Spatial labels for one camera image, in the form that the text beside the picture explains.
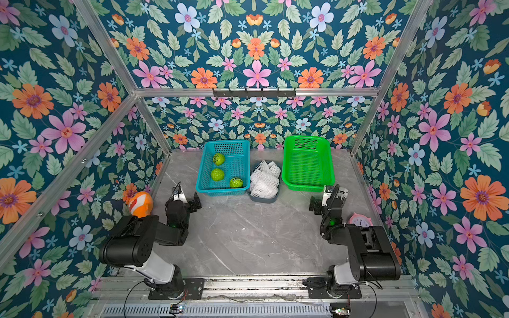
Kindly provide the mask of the green custard apple front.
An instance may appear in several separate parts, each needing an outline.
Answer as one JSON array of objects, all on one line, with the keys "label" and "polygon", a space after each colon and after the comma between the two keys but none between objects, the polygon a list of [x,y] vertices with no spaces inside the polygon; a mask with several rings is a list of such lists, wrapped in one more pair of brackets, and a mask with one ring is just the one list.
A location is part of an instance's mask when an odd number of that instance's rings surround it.
[{"label": "green custard apple front", "polygon": [[244,182],[241,178],[234,177],[229,181],[230,188],[242,188],[244,186]]}]

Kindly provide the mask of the white foam net sleeve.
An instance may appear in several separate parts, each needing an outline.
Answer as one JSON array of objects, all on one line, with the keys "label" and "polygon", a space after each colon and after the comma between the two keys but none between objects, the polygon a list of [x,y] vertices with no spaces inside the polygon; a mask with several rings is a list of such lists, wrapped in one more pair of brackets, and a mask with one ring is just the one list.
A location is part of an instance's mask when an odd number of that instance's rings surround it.
[{"label": "white foam net sleeve", "polygon": [[279,186],[279,179],[273,176],[270,172],[255,169],[251,174],[251,183],[258,184],[259,182],[268,186]]}]

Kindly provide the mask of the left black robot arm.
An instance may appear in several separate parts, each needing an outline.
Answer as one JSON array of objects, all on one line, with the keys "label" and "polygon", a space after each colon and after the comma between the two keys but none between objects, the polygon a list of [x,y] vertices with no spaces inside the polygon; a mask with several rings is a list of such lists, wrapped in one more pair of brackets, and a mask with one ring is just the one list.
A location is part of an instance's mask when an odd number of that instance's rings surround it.
[{"label": "left black robot arm", "polygon": [[101,263],[126,268],[144,277],[150,287],[150,299],[180,299],[187,296],[181,270],[165,261],[153,246],[182,246],[188,238],[190,214],[201,209],[197,193],[191,200],[174,194],[165,204],[166,222],[153,215],[154,202],[147,192],[128,197],[129,215],[111,230],[99,253]]}]

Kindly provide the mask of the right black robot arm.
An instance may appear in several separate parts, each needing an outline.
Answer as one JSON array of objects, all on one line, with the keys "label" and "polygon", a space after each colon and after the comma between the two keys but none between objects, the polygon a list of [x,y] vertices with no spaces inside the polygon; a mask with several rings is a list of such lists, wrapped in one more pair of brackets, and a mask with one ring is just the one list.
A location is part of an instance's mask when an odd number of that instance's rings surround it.
[{"label": "right black robot arm", "polygon": [[360,297],[357,291],[362,283],[374,283],[381,288],[382,281],[397,281],[401,266],[382,226],[370,224],[368,218],[357,214],[360,223],[343,222],[345,199],[329,197],[319,200],[311,197],[309,210],[322,218],[319,234],[330,245],[344,246],[346,262],[329,267],[320,278],[307,278],[303,285],[310,298]]}]

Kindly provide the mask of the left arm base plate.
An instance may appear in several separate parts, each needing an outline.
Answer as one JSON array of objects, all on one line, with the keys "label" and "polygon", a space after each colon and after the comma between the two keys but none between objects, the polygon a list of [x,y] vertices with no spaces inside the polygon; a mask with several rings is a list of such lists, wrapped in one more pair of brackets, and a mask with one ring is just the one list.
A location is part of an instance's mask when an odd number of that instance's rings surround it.
[{"label": "left arm base plate", "polygon": [[156,284],[149,292],[148,299],[153,301],[199,300],[204,292],[203,278],[174,278],[167,284]]}]

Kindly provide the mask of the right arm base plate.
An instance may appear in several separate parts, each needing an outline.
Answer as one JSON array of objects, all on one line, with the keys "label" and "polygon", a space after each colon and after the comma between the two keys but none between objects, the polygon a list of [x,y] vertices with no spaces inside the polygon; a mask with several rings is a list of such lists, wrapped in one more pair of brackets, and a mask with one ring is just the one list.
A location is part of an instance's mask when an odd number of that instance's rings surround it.
[{"label": "right arm base plate", "polygon": [[361,299],[359,285],[338,285],[333,279],[325,277],[306,278],[302,284],[308,290],[310,299]]}]

